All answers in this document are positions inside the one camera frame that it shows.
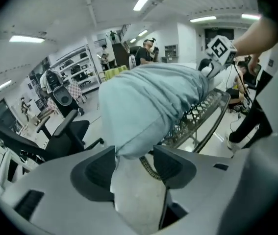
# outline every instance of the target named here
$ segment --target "yellow table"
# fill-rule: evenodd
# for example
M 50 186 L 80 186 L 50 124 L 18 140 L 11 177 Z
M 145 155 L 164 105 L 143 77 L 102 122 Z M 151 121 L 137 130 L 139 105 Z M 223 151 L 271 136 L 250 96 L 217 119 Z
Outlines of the yellow table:
M 126 65 L 122 65 L 122 66 L 114 68 L 114 69 L 106 70 L 105 71 L 106 81 L 108 81 L 109 79 L 113 78 L 115 75 L 118 75 L 121 72 L 127 71 L 127 70 L 128 70 L 128 68 L 127 68 Z

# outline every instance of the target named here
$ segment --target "hand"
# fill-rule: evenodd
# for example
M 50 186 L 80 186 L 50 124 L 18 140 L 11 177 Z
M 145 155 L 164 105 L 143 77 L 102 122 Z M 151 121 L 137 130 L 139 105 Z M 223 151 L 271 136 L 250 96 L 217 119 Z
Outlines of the hand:
M 257 65 L 257 59 L 255 60 L 254 58 L 252 58 L 249 63 L 248 63 L 248 69 L 249 69 L 249 72 L 253 75 L 253 76 L 256 76 L 256 73 L 254 72 L 254 69 Z

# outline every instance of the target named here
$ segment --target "white shelving unit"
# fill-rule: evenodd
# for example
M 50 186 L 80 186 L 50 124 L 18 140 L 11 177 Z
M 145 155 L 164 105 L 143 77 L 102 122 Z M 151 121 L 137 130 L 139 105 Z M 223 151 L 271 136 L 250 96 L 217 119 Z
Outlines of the white shelving unit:
M 59 70 L 59 71 L 60 71 L 60 72 L 64 72 L 64 71 L 66 71 L 67 69 L 70 69 L 70 68 L 72 68 L 73 66 L 75 66 L 75 65 L 77 65 L 77 64 L 79 64 L 79 63 L 82 63 L 83 61 L 86 61 L 86 60 L 90 60 L 90 58 L 89 58 L 89 57 L 84 57 L 84 58 L 82 58 L 82 59 L 80 59 L 80 60 L 78 60 L 78 61 L 75 61 L 74 63 L 72 63 L 72 64 L 66 66 L 65 68 L 63 68 L 62 70 Z
M 83 52 L 86 52 L 87 57 L 78 59 L 78 57 L 80 57 L 79 55 Z M 72 59 L 74 62 L 61 70 L 60 67 L 69 59 Z M 75 74 L 72 74 L 72 75 L 70 74 L 70 68 L 74 67 L 75 65 L 83 66 L 84 64 L 87 64 L 88 67 L 85 68 L 85 69 L 80 70 L 79 72 L 77 72 Z M 80 86 L 86 81 L 91 81 L 91 83 L 86 84 L 83 87 L 80 86 L 82 94 L 85 94 L 88 91 L 91 91 L 91 90 L 94 90 L 94 89 L 98 88 L 101 84 L 99 73 L 97 72 L 96 68 L 94 67 L 94 63 L 92 62 L 92 59 L 91 59 L 91 53 L 90 53 L 89 48 L 87 47 L 87 45 L 82 46 L 82 47 L 66 54 L 57 63 L 51 65 L 51 68 L 54 68 L 59 73 L 65 73 L 68 77 L 64 81 L 65 82 L 69 81 L 70 83 L 73 82 L 73 78 L 75 76 L 77 76 L 77 75 L 79 75 L 83 72 L 86 72 L 86 71 L 92 71 L 92 73 L 93 73 L 92 76 L 89 75 L 86 79 L 83 79 L 83 80 L 78 82 L 78 84 Z
M 94 90 L 96 88 L 98 88 L 100 85 L 98 83 L 91 83 L 89 85 L 86 85 L 84 88 L 81 89 L 82 94 L 87 93 L 91 90 Z

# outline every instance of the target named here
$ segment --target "ceiling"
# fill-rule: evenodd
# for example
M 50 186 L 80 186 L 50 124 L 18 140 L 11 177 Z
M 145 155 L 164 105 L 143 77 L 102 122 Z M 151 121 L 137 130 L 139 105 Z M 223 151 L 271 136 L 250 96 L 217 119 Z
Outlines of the ceiling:
M 242 13 L 257 13 L 256 0 L 149 0 L 133 11 L 138 0 L 10 0 L 0 12 L 0 84 L 18 84 L 51 52 L 88 33 L 132 24 L 128 39 L 143 29 L 174 17 L 206 15 L 218 19 L 202 26 L 247 28 Z M 13 34 L 44 37 L 42 44 L 10 43 Z

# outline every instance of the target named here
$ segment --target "black office chair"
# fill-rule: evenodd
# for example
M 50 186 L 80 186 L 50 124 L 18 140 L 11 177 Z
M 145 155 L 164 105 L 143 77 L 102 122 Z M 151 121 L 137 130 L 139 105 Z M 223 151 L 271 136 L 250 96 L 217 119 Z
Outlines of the black office chair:
M 50 140 L 45 150 L 41 149 L 35 142 L 19 136 L 2 124 L 0 124 L 0 139 L 2 139 L 8 148 L 16 152 L 23 159 L 28 157 L 38 164 L 90 150 L 98 143 L 103 144 L 104 140 L 100 138 L 87 148 L 84 148 L 82 139 L 90 122 L 87 120 L 73 122 L 77 115 L 77 110 L 72 110 L 68 114 L 54 134 L 50 135 Z

